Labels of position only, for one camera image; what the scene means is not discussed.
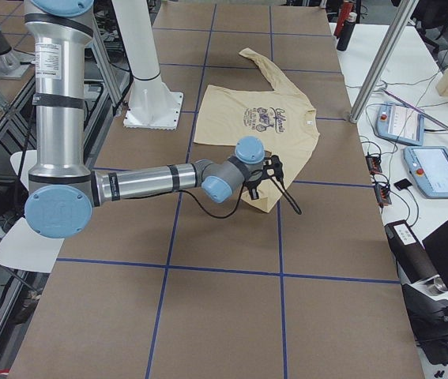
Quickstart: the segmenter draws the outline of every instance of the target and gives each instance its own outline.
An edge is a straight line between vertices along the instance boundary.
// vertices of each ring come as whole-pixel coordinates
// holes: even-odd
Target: black bottle
[[[350,12],[348,18],[344,21],[343,28],[341,29],[340,39],[337,41],[336,48],[339,51],[347,50],[350,37],[352,37],[353,29],[356,26],[357,13]]]

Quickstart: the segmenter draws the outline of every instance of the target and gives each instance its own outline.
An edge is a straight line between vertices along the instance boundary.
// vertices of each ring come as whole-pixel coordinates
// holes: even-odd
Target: white table
[[[348,49],[346,51],[338,51],[341,70],[344,74],[345,83],[348,86],[348,97],[352,103],[355,101],[359,89],[350,87],[362,85],[382,42],[383,36],[386,34],[387,28],[388,26],[386,25],[358,24],[353,32]],[[388,83],[416,83],[433,76],[438,71],[438,66],[432,59],[414,27],[406,27],[387,63],[382,74],[382,79]],[[448,98],[439,96],[435,89],[441,77],[442,74],[438,73],[433,81],[423,81],[416,85],[391,85],[388,89],[394,95],[412,104],[417,104],[422,97],[422,100],[418,104],[419,107],[445,103],[448,101]],[[393,100],[383,93],[374,93],[368,105],[374,103],[380,104],[386,101]],[[367,108],[369,119],[372,122],[375,122],[378,116],[378,109],[379,106],[370,106]],[[448,103],[437,107],[428,107],[425,111],[448,125]],[[392,151],[393,145],[390,142],[377,138],[373,134],[371,124],[367,120],[365,113],[360,117],[357,126],[360,135],[364,136],[363,141],[366,141],[366,138],[368,138],[369,141],[373,141],[380,146],[383,152]],[[440,129],[439,126],[428,120],[426,120],[425,127],[426,129]],[[425,133],[424,145],[443,145],[448,148],[448,133]],[[375,146],[369,144],[363,145],[364,152],[368,151],[368,147],[370,152],[378,152]],[[390,183],[394,183],[403,178],[408,178],[413,182],[402,157],[402,150],[405,146],[398,144],[397,147],[399,150],[396,153],[393,155],[386,154],[382,157],[382,169],[390,179]],[[440,224],[448,220],[448,200],[429,200],[415,186],[410,187],[410,190],[420,207],[419,220],[412,229],[417,237],[422,240]],[[409,219],[411,223],[416,216],[416,205],[410,194],[406,191],[401,191],[400,195],[412,210],[412,215]],[[383,209],[382,221],[384,224],[402,220],[408,215],[408,209],[401,200],[394,195],[391,195],[391,199],[393,202],[392,205],[386,206]],[[438,370],[445,370],[444,377],[448,376],[448,366],[433,366],[427,361],[424,353],[420,349],[419,354],[426,378],[432,379],[434,373]]]

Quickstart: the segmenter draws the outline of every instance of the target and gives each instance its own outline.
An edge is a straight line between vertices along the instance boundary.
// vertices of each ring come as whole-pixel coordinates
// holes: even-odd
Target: label on robot arm
[[[36,44],[36,77],[62,78],[62,46],[57,43]]]
[[[396,225],[394,226],[394,229],[396,230],[397,235],[399,236],[404,245],[411,245],[412,243],[416,242],[415,238],[412,236],[412,233],[406,227],[406,225],[404,224]]]

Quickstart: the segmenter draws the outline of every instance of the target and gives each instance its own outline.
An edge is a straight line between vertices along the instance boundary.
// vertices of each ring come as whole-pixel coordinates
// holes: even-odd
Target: printed logo on bag
[[[245,126],[258,132],[271,129],[277,133],[283,133],[286,121],[285,110],[281,108],[248,108],[243,116]]]

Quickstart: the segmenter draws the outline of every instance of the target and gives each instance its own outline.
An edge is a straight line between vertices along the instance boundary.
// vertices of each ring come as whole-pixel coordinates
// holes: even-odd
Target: warning label
[[[62,46],[56,43],[36,44],[36,77],[61,79]]]

